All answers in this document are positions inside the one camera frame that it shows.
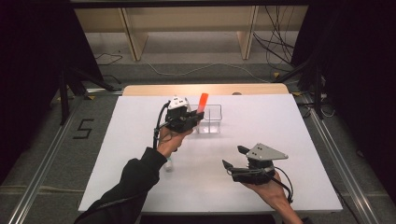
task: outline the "transparent container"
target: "transparent container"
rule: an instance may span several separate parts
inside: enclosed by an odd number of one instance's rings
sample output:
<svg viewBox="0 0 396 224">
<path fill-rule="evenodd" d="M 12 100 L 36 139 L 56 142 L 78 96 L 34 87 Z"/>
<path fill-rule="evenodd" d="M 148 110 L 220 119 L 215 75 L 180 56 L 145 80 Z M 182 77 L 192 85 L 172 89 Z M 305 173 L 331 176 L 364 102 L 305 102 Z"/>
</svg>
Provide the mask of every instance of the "transparent container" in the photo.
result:
<svg viewBox="0 0 396 224">
<path fill-rule="evenodd" d="M 197 108 L 198 105 L 191 105 L 191 110 Z M 220 133 L 221 120 L 221 105 L 206 105 L 204 118 L 194 128 L 194 133 Z"/>
</svg>

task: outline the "wire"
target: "wire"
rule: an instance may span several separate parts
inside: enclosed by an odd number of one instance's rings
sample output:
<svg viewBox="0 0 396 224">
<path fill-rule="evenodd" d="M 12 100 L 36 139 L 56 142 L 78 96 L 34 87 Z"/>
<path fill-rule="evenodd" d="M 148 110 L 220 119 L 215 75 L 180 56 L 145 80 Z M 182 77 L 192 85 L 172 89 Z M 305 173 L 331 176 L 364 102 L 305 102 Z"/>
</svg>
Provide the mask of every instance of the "wire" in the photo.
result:
<svg viewBox="0 0 396 224">
<path fill-rule="evenodd" d="M 98 65 L 109 65 L 109 64 L 113 64 L 113 63 L 115 63 L 115 62 L 117 62 L 117 61 L 119 61 L 119 60 L 122 59 L 122 55 L 119 55 L 119 54 L 109 54 L 109 53 L 102 53 L 102 54 L 100 54 L 99 56 L 95 57 L 95 59 L 99 59 L 99 58 L 101 58 L 101 57 L 104 56 L 104 55 L 108 55 L 108 56 L 110 56 L 110 57 L 119 57 L 119 58 L 116 59 L 116 60 L 114 60 L 114 61 L 111 62 L 111 63 L 101 63 L 101 64 L 98 64 Z"/>
<path fill-rule="evenodd" d="M 276 167 L 276 166 L 275 166 L 275 168 L 276 168 L 277 170 L 279 170 L 280 172 L 282 172 L 283 175 L 288 179 L 289 184 L 290 184 L 290 191 L 291 191 L 290 197 L 292 198 L 292 197 L 293 197 L 293 194 L 294 194 L 294 190 L 293 190 L 293 185 L 291 184 L 291 181 L 290 181 L 290 179 L 289 179 L 289 176 L 286 175 L 286 173 L 285 173 L 282 169 L 280 169 L 279 167 Z"/>
<path fill-rule="evenodd" d="M 103 77 L 113 77 L 116 81 L 117 81 L 117 83 L 119 83 L 119 84 L 121 84 L 121 81 L 119 81 L 116 77 L 114 77 L 114 76 L 111 76 L 111 75 L 103 75 Z"/>
<path fill-rule="evenodd" d="M 170 103 L 171 102 L 168 101 L 168 103 L 163 105 L 163 108 L 161 108 L 161 112 L 157 119 L 157 125 L 155 126 L 155 129 L 154 129 L 154 135 L 153 135 L 153 141 L 152 141 L 152 148 L 154 148 L 155 150 L 157 150 L 157 141 L 158 141 L 158 134 L 160 133 L 160 129 L 162 126 L 164 126 L 166 124 L 165 123 L 165 124 L 161 125 L 161 127 L 160 127 L 161 118 L 163 117 L 163 111 L 165 110 L 166 107 L 169 106 Z"/>
<path fill-rule="evenodd" d="M 154 72 L 157 73 L 158 75 L 161 75 L 161 76 L 170 76 L 170 77 L 182 77 L 182 76 L 186 76 L 186 75 L 188 75 L 188 74 L 194 73 L 194 72 L 196 72 L 196 71 L 199 71 L 199 70 L 202 70 L 202 69 L 206 69 L 206 68 L 211 67 L 211 66 L 215 66 L 215 65 L 226 65 L 226 66 L 230 66 L 230 67 L 232 67 L 232 68 L 241 69 L 241 70 L 245 71 L 246 73 L 248 73 L 251 77 L 253 77 L 253 78 L 255 78 L 255 79 L 259 80 L 259 81 L 262 81 L 262 82 L 265 82 L 265 83 L 269 83 L 269 81 L 267 81 L 267 80 L 261 79 L 261 78 L 259 78 L 259 77 L 255 77 L 255 76 L 254 76 L 253 74 L 251 74 L 246 68 L 239 67 L 239 66 L 235 66 L 235 65 L 231 65 L 231 64 L 228 64 L 228 63 L 212 63 L 212 64 L 210 64 L 210 65 L 206 65 L 206 66 L 203 66 L 203 67 L 199 67 L 199 68 L 192 69 L 192 70 L 190 70 L 189 72 L 186 72 L 186 73 L 171 74 L 171 73 L 159 72 L 151 63 L 148 63 L 148 62 L 146 62 L 145 60 L 142 60 L 142 62 L 148 64 L 148 66 L 150 66 L 151 69 L 154 70 Z"/>
</svg>

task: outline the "white table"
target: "white table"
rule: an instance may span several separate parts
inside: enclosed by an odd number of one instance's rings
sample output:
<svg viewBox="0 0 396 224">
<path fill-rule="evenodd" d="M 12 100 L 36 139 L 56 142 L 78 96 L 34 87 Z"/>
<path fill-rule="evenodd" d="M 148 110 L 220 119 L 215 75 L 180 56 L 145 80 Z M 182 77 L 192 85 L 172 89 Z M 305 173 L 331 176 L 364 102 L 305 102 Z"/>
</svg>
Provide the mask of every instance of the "white table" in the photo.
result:
<svg viewBox="0 0 396 224">
<path fill-rule="evenodd" d="M 152 145 L 159 112 L 172 96 L 121 96 L 79 211 L 85 211 L 120 180 L 123 166 Z M 197 104 L 199 96 L 187 96 Z M 146 214 L 257 214 L 273 211 L 252 190 L 233 182 L 221 160 L 248 164 L 237 146 L 263 143 L 289 155 L 274 161 L 290 177 L 296 211 L 337 212 L 342 206 L 319 159 L 301 114 L 289 94 L 209 95 L 222 106 L 221 133 L 193 133 L 172 155 L 174 171 L 160 171 L 149 192 Z M 288 185 L 286 177 L 282 180 Z"/>
</svg>

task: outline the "human hand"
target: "human hand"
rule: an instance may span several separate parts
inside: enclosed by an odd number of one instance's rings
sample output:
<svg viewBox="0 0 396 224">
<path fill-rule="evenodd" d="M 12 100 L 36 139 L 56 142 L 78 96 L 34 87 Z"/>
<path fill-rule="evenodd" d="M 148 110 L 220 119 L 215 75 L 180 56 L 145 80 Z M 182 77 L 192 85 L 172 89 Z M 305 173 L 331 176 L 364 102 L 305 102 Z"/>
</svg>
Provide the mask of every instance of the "human hand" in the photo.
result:
<svg viewBox="0 0 396 224">
<path fill-rule="evenodd" d="M 192 129 L 184 133 L 175 133 L 166 127 L 162 127 L 160 129 L 160 139 L 157 150 L 166 158 L 168 158 L 171 156 L 172 152 L 181 146 L 181 142 L 183 141 L 184 137 L 191 133 Z"/>
<path fill-rule="evenodd" d="M 278 181 L 280 176 L 275 172 L 274 178 Z M 283 218 L 283 221 L 287 224 L 300 224 L 303 223 L 294 210 L 291 208 L 288 199 L 286 198 L 283 187 L 277 184 L 275 181 L 270 180 L 268 183 L 263 185 L 245 184 L 247 188 L 255 191 L 259 196 L 274 208 Z"/>
<path fill-rule="evenodd" d="M 275 172 L 274 178 L 278 181 L 281 181 L 278 172 Z M 243 185 L 259 194 L 259 196 L 274 209 L 276 209 L 276 205 L 279 203 L 289 203 L 283 187 L 273 180 L 270 180 L 268 183 L 262 185 L 246 183 L 243 183 Z"/>
</svg>

